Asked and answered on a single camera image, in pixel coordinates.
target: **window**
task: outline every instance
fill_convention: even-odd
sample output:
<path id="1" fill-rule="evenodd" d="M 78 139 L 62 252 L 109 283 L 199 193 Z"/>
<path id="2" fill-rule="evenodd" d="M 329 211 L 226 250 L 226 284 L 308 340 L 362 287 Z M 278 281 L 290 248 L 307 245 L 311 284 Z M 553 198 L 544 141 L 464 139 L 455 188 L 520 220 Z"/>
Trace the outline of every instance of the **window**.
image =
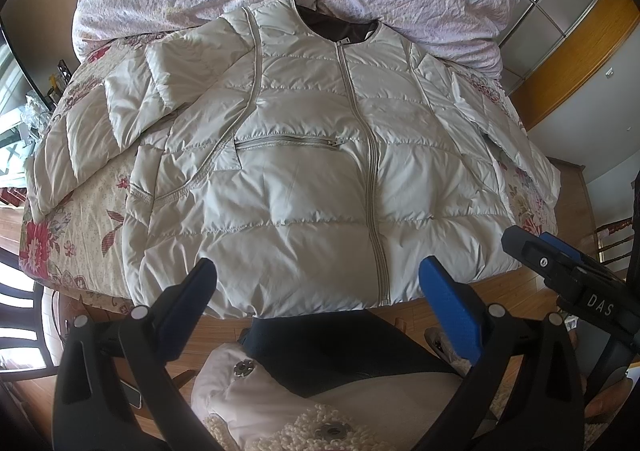
<path id="1" fill-rule="evenodd" d="M 498 37 L 510 94 L 572 33 L 598 0 L 520 0 Z"/>

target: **floral bedsheet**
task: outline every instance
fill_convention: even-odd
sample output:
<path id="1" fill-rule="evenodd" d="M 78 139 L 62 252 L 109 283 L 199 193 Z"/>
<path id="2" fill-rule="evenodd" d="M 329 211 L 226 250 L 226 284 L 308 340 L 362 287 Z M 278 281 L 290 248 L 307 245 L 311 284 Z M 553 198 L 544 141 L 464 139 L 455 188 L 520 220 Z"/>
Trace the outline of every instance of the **floral bedsheet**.
<path id="1" fill-rule="evenodd" d="M 78 68 L 52 122 L 60 120 L 81 98 L 99 85 L 132 50 L 167 33 L 142 34 L 114 40 L 95 50 Z M 500 85 L 475 70 L 447 63 L 479 92 L 522 127 Z M 500 148 L 487 140 L 494 155 L 503 201 L 511 206 L 514 222 L 527 231 L 556 232 L 554 212 L 546 206 L 532 180 Z M 20 268 L 46 287 L 110 311 L 128 312 L 132 303 L 124 276 L 122 235 L 129 176 L 137 144 L 111 160 L 47 215 L 34 223 L 28 202 L 22 220 Z"/>

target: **jacket's right sleeve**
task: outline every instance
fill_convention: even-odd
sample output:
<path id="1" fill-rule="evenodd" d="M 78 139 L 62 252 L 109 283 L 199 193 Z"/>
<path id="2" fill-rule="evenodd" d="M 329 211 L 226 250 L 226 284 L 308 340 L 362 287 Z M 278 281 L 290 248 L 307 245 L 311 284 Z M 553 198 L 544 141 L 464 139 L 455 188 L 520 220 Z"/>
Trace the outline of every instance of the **jacket's right sleeve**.
<path id="1" fill-rule="evenodd" d="M 254 49 L 243 9 L 137 49 L 59 120 L 25 164 L 35 222 L 148 127 L 191 105 Z"/>

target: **white puffer jacket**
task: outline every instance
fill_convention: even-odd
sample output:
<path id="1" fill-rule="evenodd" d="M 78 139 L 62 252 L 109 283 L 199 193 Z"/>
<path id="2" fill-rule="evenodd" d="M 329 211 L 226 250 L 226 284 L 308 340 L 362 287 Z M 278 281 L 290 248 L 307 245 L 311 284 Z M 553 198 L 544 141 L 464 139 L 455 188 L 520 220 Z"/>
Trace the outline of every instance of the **white puffer jacket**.
<path id="1" fill-rule="evenodd" d="M 419 297 L 430 254 L 459 281 L 516 268 L 484 135 L 553 207 L 558 171 L 464 78 L 382 24 L 334 43 L 269 0 L 132 54 L 52 125 L 28 194 L 39 221 L 141 138 L 122 229 L 135 303 L 207 256 L 218 317 L 356 309 Z"/>

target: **white wall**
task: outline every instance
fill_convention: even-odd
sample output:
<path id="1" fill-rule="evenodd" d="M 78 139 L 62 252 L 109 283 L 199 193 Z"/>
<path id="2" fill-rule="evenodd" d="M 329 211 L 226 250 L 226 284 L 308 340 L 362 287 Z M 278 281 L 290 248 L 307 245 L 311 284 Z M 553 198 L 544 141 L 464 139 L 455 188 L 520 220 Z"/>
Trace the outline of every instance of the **white wall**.
<path id="1" fill-rule="evenodd" d="M 640 27 L 529 136 L 545 155 L 584 164 L 588 183 L 640 150 Z"/>
<path id="2" fill-rule="evenodd" d="M 587 184 L 597 225 L 622 220 L 633 214 L 634 190 L 631 188 L 631 182 L 636 179 L 638 171 L 640 171 L 640 150 L 622 161 L 615 168 L 612 168 L 612 170 L 607 171 L 604 175 Z M 633 229 L 627 227 L 610 237 L 604 238 L 602 244 L 609 245 L 631 234 L 633 234 Z M 606 251 L 604 256 L 606 259 L 622 256 L 622 254 L 631 250 L 631 245 L 631 241 L 622 243 L 622 245 Z M 626 269 L 628 265 L 629 259 L 626 257 L 610 264 L 609 269 L 619 271 L 620 269 Z"/>
<path id="3" fill-rule="evenodd" d="M 60 59 L 71 70 L 79 65 L 71 43 L 75 10 L 76 0 L 7 0 L 2 8 L 12 47 L 43 93 Z"/>

